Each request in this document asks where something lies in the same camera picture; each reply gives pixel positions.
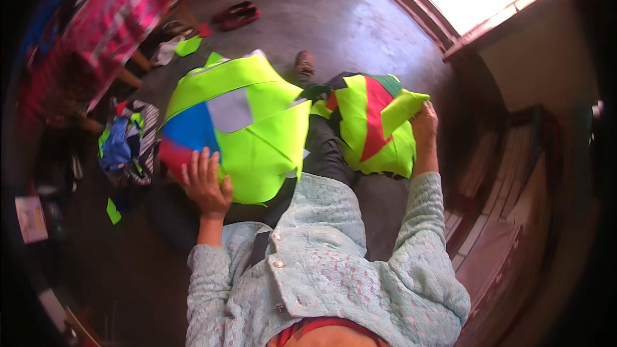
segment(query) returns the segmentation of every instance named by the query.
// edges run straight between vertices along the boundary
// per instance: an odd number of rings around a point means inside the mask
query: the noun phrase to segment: woman's left hand
[[[202,149],[201,154],[193,151],[190,166],[182,164],[182,177],[189,197],[201,209],[201,219],[223,221],[231,205],[233,187],[229,175],[219,186],[217,168],[220,153],[215,151],[212,158],[209,157],[210,149],[207,147]]]

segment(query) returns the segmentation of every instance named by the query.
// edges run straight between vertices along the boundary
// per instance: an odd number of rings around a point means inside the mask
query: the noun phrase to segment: light blue lace cardigan
[[[304,317],[336,316],[392,347],[450,346],[469,295],[445,252],[438,173],[415,177],[388,262],[364,258],[358,200],[341,182],[303,173],[270,235],[265,259],[247,269],[258,222],[224,227],[223,247],[197,245],[187,346],[259,346]]]

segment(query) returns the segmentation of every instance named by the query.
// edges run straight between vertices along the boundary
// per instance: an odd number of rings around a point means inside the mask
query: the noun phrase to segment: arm
[[[189,328],[187,346],[218,346],[225,337],[225,305],[231,290],[231,259],[222,247],[223,220],[231,205],[233,189],[226,176],[219,187],[219,153],[204,148],[191,157],[190,166],[182,165],[183,181],[189,196],[200,207],[197,245],[189,255],[192,270],[186,312]]]
[[[456,314],[461,325],[469,313],[469,295],[457,281],[445,251],[443,195],[437,162],[437,115],[426,102],[411,120],[417,144],[407,212],[388,261],[402,284]]]

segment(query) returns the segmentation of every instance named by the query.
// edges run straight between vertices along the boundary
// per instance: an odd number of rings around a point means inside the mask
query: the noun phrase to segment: brown shoe
[[[302,50],[296,55],[296,74],[307,77],[315,74],[315,58],[309,50]]]

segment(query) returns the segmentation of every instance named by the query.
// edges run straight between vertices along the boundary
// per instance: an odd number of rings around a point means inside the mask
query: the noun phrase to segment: pink plaid tablecloth
[[[88,0],[68,25],[72,40],[100,81],[92,110],[127,60],[177,0]]]
[[[177,0],[87,0],[69,22],[40,65],[20,84],[21,114],[44,120],[42,106],[62,97],[67,77],[88,83],[91,111],[139,44]],[[71,64],[78,55],[81,64]]]

